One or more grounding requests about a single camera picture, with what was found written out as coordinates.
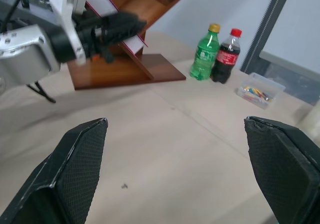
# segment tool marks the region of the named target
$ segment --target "clear plastic box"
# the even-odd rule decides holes
[[[250,88],[259,90],[261,93],[263,93],[263,97],[259,97],[258,95],[248,91]],[[276,98],[285,89],[285,86],[278,84],[275,81],[269,80],[261,75],[258,75],[257,73],[251,73],[242,83],[241,87],[237,91],[237,94],[251,103],[266,109],[275,102]]]

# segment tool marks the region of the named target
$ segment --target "beige tabletop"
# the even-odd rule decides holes
[[[194,51],[161,33],[150,48],[188,76]],[[296,125],[310,105],[287,94],[267,110],[227,84],[186,81],[73,90],[67,68],[41,81],[50,104],[18,87],[0,97],[0,213],[65,132],[106,117],[101,178],[86,223],[275,223],[253,175],[247,116]]]

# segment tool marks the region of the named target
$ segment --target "green label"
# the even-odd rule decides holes
[[[201,47],[198,47],[198,49],[196,50],[196,53],[195,53],[195,57],[196,57],[197,61],[202,60],[202,61],[210,62],[213,64],[213,62],[215,61],[215,59],[217,57],[217,53],[210,52],[210,51],[204,50]]]

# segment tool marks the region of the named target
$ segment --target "green soda bottle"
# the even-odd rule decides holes
[[[220,25],[211,24],[208,34],[200,40],[195,53],[195,61],[190,70],[190,76],[197,80],[206,80],[210,77],[211,68],[220,48],[218,33]]]

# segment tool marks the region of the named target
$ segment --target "black cable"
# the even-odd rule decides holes
[[[41,87],[41,85],[39,84],[38,81],[35,82],[35,85],[38,87],[38,90],[37,90],[35,87],[33,87],[32,85],[27,85],[27,87],[28,87],[29,89],[31,89],[32,91],[36,92],[37,94],[45,97],[49,102],[54,103],[54,104],[56,103],[56,100],[55,100],[54,98],[50,97],[50,96],[44,91],[44,89]]]
[[[21,0],[15,0],[15,3],[10,8],[8,14],[6,15],[4,21],[3,21],[2,25],[1,25],[0,33],[7,31],[7,24],[10,21],[12,15],[14,14],[16,8],[18,7],[18,4],[19,4],[20,1]]]

